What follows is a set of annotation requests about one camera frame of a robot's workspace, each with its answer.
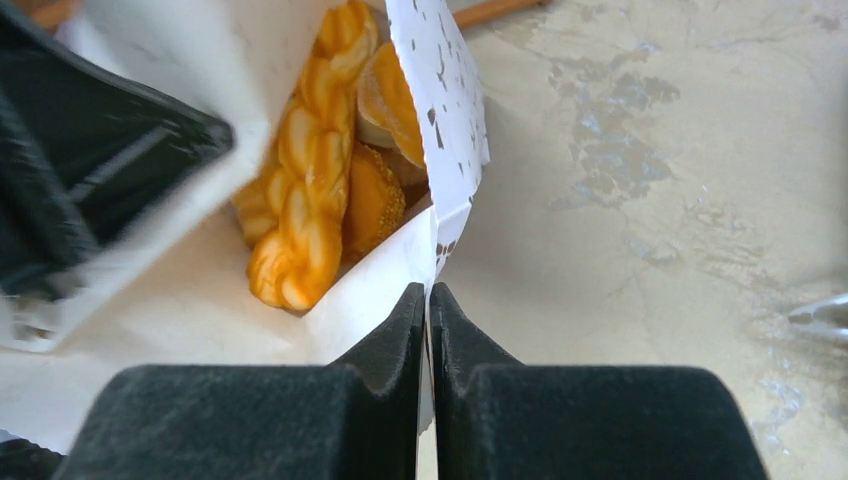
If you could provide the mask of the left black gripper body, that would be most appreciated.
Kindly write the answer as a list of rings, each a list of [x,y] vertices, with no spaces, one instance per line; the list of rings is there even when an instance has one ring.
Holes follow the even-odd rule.
[[[228,153],[231,126],[71,52],[1,5],[1,289],[61,299],[149,206]]]

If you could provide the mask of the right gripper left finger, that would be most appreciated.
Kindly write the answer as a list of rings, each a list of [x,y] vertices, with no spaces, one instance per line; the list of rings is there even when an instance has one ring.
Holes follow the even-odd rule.
[[[325,366],[144,365],[101,391],[60,479],[411,479],[425,290]]]

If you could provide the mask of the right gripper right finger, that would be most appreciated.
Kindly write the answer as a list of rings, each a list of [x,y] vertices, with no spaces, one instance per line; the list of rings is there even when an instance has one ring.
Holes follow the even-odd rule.
[[[683,366],[526,365],[430,295],[443,479],[763,479],[739,407]]]

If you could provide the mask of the patterned white paper bag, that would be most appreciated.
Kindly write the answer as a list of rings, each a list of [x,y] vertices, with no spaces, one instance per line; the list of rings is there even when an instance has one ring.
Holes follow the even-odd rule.
[[[489,162],[484,94],[446,1],[377,1],[415,99],[431,195],[295,316],[248,291],[229,200],[258,172],[328,9],[325,1],[85,1],[62,41],[92,63],[229,122],[234,150],[79,268],[54,305],[1,306],[1,426],[66,452],[104,385],[142,364],[325,364],[431,286]]]

